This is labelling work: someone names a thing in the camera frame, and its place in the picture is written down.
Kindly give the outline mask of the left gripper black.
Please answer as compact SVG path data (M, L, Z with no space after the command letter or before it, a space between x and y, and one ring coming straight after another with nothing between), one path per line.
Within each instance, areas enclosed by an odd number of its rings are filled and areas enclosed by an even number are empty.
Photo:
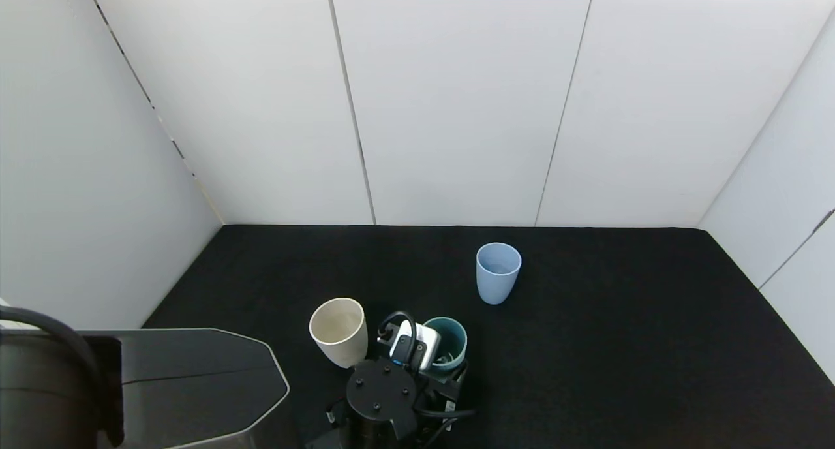
M450 375L418 373L418 410L455 412L461 394L461 382L467 375L468 359L463 359Z

